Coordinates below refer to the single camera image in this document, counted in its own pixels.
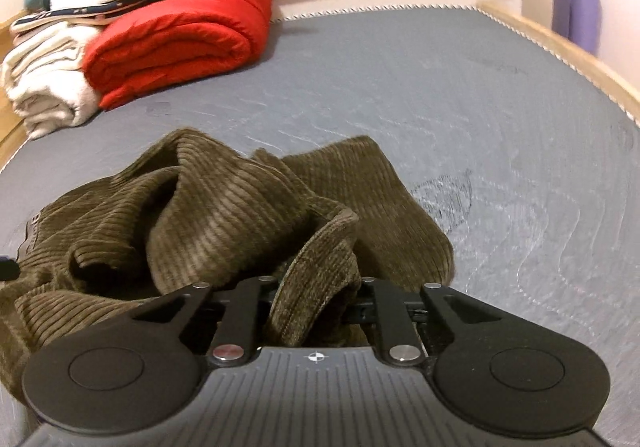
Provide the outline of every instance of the rolled red comforter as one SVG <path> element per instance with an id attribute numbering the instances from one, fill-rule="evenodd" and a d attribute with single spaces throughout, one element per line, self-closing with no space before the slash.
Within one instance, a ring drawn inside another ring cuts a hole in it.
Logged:
<path id="1" fill-rule="evenodd" d="M 164 0 L 126 14 L 87 47 L 82 69 L 101 109 L 255 61 L 271 0 Z"/>

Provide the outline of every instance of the olive green corduroy fabric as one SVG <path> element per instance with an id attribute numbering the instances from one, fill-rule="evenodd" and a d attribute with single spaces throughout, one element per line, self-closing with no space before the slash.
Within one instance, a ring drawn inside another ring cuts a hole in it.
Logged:
<path id="1" fill-rule="evenodd" d="M 44 208 L 19 263 L 0 289 L 0 380 L 20 400 L 31 353 L 140 304 L 145 283 L 164 294 L 276 275 L 265 337 L 297 346 L 335 343 L 361 276 L 417 290 L 453 272 L 449 240 L 370 138 L 244 158 L 191 129 Z"/>

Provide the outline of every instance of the wooden bed frame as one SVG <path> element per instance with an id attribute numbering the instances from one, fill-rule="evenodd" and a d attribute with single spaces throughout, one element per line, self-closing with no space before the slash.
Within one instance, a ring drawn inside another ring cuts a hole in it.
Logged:
<path id="1" fill-rule="evenodd" d="M 604 91 L 627 115 L 640 122 L 640 92 L 594 56 L 567 39 L 531 20 L 515 14 L 513 0 L 274 0 L 273 19 L 304 16 L 313 12 L 342 8 L 380 7 L 394 4 L 455 5 L 477 8 L 498 22 L 556 54 L 568 65 Z M 0 56 L 11 49 L 8 26 L 0 26 Z M 0 169 L 25 143 L 26 134 L 20 119 L 12 112 L 4 92 L 0 90 Z"/>

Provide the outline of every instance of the gray bed sheet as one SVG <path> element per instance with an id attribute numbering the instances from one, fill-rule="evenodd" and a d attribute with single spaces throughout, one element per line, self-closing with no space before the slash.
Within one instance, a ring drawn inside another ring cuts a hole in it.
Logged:
<path id="1" fill-rule="evenodd" d="M 246 154 L 370 135 L 454 244 L 453 286 L 594 348 L 612 375 L 596 429 L 638 445 L 639 130 L 555 56 L 473 10 L 276 24 L 256 66 L 25 145 L 0 174 L 0 253 L 44 205 L 181 126 Z M 7 399 L 16 441 L 28 425 Z"/>

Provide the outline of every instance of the silver screw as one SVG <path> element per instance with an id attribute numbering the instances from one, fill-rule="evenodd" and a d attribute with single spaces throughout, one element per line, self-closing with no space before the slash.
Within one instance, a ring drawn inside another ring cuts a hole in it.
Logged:
<path id="1" fill-rule="evenodd" d="M 244 350 L 237 344 L 221 344 L 212 353 L 219 361 L 237 361 L 244 355 Z"/>
<path id="2" fill-rule="evenodd" d="M 420 350 L 409 344 L 399 344 L 389 350 L 389 356 L 398 362 L 410 362 L 420 356 Z"/>

